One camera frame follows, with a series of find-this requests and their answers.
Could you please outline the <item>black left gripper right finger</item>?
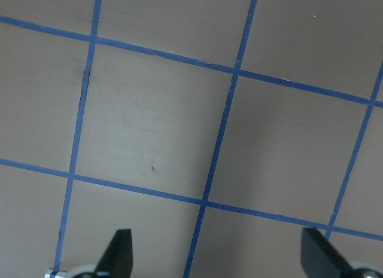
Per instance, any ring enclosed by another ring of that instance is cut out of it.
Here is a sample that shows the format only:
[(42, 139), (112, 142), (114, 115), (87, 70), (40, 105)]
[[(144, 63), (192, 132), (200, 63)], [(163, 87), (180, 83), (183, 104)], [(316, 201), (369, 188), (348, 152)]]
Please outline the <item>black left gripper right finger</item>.
[(351, 272), (350, 264), (316, 228), (302, 229), (300, 264), (308, 278), (346, 277)]

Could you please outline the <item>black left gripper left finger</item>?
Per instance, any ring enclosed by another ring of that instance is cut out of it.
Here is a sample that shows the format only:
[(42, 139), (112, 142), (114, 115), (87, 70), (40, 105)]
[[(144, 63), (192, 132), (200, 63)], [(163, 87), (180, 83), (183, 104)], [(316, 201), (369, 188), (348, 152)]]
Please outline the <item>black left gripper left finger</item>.
[(129, 278), (132, 274), (132, 233), (117, 230), (95, 267), (95, 277)]

